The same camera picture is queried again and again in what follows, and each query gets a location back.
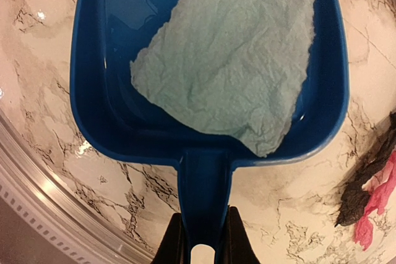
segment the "dustpan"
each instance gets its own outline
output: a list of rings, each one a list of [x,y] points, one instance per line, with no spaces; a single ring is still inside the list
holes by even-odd
[[[348,59],[338,0],[316,0],[308,77],[289,133],[275,153],[198,133],[131,85],[129,61],[170,19],[178,0],[78,0],[71,54],[71,106],[94,148],[110,158],[173,166],[189,248],[218,249],[236,168],[293,163],[324,148],[348,106]]]

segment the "dustpan handle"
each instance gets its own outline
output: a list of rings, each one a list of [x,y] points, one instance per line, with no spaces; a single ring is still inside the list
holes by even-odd
[[[188,150],[178,168],[181,214],[190,250],[206,244],[218,250],[231,189],[228,154]]]

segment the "black object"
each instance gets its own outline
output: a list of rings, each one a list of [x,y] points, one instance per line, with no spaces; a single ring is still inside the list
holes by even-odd
[[[180,213],[175,213],[166,229],[152,264],[189,264],[190,249]],[[241,216],[229,207],[216,264],[260,264],[254,255]]]
[[[374,142],[366,154],[360,157],[357,170],[341,196],[341,207],[335,227],[347,227],[357,223],[364,215],[370,194],[362,190],[379,171],[383,170],[396,146],[396,113],[389,114],[390,127]]]

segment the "light blue paper towel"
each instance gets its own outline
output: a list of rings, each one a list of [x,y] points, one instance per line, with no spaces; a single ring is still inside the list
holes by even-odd
[[[131,62],[132,84],[183,124],[258,156],[291,126],[314,37],[314,0],[180,0]]]

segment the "countertop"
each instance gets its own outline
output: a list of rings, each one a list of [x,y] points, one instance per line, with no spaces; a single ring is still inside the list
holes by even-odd
[[[48,170],[99,217],[155,252],[179,210],[174,169],[113,161],[78,131],[69,104],[76,0],[0,0],[0,109]],[[395,0],[340,0],[350,60],[350,107],[316,156],[238,169],[237,206],[262,263],[387,263],[396,256],[396,194],[374,223],[372,246],[335,225],[346,181],[396,107]]]

